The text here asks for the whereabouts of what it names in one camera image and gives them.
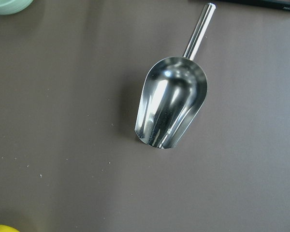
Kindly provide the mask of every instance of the green bowl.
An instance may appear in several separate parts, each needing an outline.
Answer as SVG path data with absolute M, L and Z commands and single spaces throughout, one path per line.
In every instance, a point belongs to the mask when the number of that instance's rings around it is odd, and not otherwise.
M 0 15 L 10 15 L 24 10 L 33 0 L 0 0 Z

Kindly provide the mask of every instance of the scoop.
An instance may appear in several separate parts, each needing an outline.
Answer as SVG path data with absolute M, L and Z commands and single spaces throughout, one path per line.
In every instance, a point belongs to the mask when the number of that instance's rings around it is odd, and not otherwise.
M 200 107 L 206 75 L 193 61 L 216 6 L 207 3 L 182 57 L 168 57 L 148 72 L 140 100 L 135 132 L 153 147 L 175 147 Z

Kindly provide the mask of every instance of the table surface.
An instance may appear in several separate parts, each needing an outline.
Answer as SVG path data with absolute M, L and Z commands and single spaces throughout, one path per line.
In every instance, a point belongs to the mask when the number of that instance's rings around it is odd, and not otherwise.
M 35 0 L 0 16 L 0 223 L 21 232 L 290 232 L 290 12 L 214 1 L 203 107 L 134 132 L 148 70 L 202 0 Z

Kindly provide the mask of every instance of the yellow ball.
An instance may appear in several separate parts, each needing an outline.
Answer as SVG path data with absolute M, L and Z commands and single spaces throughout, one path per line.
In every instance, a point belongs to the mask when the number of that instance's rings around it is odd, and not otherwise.
M 0 232 L 19 232 L 19 231 L 9 226 L 0 225 Z

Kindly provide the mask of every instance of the scoop handle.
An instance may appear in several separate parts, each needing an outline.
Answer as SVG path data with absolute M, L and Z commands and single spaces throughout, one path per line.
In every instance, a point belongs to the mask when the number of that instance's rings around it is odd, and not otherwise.
M 211 21 L 215 9 L 216 6 L 214 4 L 205 4 L 201 12 L 199 21 L 195 25 L 191 38 L 187 44 L 183 57 L 194 60 L 194 57 L 199 49 L 200 43 L 203 39 L 208 24 Z

